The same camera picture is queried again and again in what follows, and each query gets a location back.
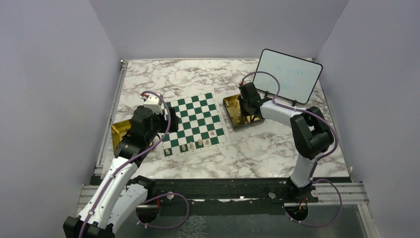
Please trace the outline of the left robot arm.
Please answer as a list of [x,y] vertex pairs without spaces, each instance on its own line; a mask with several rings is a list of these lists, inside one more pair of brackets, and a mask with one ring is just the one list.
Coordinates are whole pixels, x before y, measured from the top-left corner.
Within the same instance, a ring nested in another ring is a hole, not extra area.
[[127,194],[122,192],[142,161],[157,144],[160,133],[178,131],[179,118],[175,108],[168,107],[169,118],[155,113],[149,106],[139,106],[129,120],[130,128],[123,135],[114,152],[111,166],[87,205],[73,218],[68,217],[63,230],[67,238],[113,238],[122,223],[141,202],[151,203],[156,191],[149,186],[132,184]]

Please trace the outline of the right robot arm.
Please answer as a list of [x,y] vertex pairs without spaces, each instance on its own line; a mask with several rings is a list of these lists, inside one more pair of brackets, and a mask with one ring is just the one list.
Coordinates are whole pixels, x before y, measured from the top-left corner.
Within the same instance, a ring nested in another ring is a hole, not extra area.
[[268,119],[291,128],[298,158],[286,182],[286,196],[293,202],[299,201],[310,189],[317,159],[335,141],[333,132],[317,107],[306,110],[279,105],[272,98],[262,98],[253,83],[241,84],[239,90],[242,116]]

